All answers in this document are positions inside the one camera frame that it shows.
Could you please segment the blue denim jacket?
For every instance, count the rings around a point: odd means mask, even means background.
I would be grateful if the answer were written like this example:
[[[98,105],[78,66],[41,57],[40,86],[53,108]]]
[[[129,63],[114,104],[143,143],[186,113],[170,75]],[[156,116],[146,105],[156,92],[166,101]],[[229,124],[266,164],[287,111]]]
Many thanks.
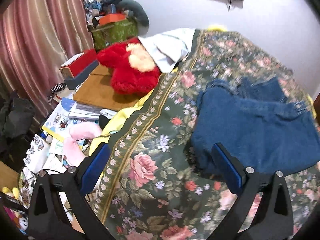
[[[212,146],[221,143],[244,166],[290,175],[319,161],[319,134],[304,102],[289,102],[276,78],[240,85],[215,79],[197,97],[191,135],[197,167],[220,174]]]

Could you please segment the illustrated paper sheets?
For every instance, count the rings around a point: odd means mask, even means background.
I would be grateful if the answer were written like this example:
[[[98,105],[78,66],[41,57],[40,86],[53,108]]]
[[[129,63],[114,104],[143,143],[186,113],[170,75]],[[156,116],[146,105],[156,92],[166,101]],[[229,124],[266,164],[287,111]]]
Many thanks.
[[[62,98],[42,126],[43,133],[34,135],[23,159],[31,173],[42,169],[63,172],[84,159],[86,140],[102,135],[98,118],[103,111]]]

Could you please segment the floral bed cover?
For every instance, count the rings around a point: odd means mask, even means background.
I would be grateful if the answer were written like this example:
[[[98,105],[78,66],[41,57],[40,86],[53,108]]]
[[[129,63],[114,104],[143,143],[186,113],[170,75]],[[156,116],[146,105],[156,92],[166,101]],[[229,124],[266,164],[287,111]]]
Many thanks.
[[[187,59],[199,92],[215,77],[234,86],[244,76],[254,82],[277,77],[289,102],[308,98],[292,70],[237,32],[195,30]],[[138,155],[135,146],[119,157],[111,151],[91,207],[115,239],[205,239],[236,199],[225,183],[197,170],[191,134],[187,137],[185,130],[175,131],[165,121],[164,114],[151,119],[175,140],[168,155]],[[132,124],[130,120],[107,142],[110,148]]]

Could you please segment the brown wooden board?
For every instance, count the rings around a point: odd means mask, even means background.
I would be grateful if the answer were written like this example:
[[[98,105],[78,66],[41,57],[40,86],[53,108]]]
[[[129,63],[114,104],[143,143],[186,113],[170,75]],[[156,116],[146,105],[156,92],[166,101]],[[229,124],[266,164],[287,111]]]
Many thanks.
[[[111,75],[108,68],[99,64],[75,92],[73,100],[113,111],[133,107],[140,97],[116,93],[111,87]]]

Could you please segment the dark blue long box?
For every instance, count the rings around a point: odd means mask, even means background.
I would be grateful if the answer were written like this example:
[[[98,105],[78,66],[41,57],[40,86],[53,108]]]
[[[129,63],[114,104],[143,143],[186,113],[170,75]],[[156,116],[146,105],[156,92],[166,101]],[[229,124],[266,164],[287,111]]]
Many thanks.
[[[76,89],[78,85],[83,83],[88,76],[91,74],[93,70],[99,65],[98,60],[93,61],[90,65],[88,65],[82,72],[80,72],[76,77],[67,78],[64,80],[64,83],[68,87],[68,89]]]

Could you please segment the red gift box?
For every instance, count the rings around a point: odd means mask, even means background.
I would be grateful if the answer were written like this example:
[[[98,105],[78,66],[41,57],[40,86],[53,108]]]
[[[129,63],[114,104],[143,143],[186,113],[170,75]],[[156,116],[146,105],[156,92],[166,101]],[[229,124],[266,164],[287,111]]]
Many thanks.
[[[95,49],[84,50],[75,54],[60,67],[64,79],[74,78],[97,59]]]

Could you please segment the red plush toy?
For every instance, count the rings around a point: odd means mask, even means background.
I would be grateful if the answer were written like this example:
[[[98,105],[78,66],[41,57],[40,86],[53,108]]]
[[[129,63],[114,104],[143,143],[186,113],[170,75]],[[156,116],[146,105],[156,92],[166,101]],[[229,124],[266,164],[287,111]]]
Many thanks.
[[[158,84],[161,71],[134,37],[117,42],[97,54],[99,63],[111,71],[111,86],[118,94],[144,96]]]

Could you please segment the green storage box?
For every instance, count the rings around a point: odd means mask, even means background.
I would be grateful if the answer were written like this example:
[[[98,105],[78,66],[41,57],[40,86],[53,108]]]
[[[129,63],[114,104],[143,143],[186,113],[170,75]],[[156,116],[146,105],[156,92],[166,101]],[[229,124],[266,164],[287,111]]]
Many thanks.
[[[122,20],[90,28],[95,50],[102,50],[111,44],[129,40],[138,35],[138,27],[134,21]]]

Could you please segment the white pillow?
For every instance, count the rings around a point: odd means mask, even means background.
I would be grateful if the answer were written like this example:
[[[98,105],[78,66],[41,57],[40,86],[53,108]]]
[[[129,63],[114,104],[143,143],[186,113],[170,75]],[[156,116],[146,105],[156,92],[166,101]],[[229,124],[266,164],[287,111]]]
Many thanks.
[[[191,52],[195,28],[178,28],[138,39],[162,73],[170,73]]]

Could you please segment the striped pink curtain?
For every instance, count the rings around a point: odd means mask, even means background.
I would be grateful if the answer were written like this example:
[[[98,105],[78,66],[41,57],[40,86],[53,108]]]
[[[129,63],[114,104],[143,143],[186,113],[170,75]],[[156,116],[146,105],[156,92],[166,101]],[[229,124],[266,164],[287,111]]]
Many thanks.
[[[93,48],[83,0],[9,0],[1,12],[1,81],[35,107],[40,122],[53,109],[47,95],[63,81],[61,64]]]

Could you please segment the orange box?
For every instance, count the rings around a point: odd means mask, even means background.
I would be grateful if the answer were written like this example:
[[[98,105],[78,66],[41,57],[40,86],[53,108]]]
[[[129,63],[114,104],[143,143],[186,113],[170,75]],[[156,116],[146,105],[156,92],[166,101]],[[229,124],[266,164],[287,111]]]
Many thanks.
[[[121,13],[115,13],[115,14],[107,14],[99,19],[100,25],[106,25],[109,23],[115,23],[119,21],[123,21],[126,19],[126,16]]]

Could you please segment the grey neck pillow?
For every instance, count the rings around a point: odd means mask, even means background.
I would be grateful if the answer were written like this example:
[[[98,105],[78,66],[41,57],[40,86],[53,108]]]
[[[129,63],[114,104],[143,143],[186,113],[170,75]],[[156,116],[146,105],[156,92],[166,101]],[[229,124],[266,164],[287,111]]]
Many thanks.
[[[123,12],[128,18],[134,19],[143,27],[149,26],[149,18],[143,7],[134,0],[122,0],[116,5],[116,9]]]

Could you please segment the clutter pile on box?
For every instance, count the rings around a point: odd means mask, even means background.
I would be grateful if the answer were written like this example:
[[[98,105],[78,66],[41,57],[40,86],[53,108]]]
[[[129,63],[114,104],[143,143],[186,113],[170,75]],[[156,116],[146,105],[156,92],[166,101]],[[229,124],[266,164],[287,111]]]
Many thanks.
[[[122,0],[84,0],[83,5],[87,24],[96,27],[98,25],[98,18],[107,14],[115,14],[117,12],[117,5],[121,1]]]

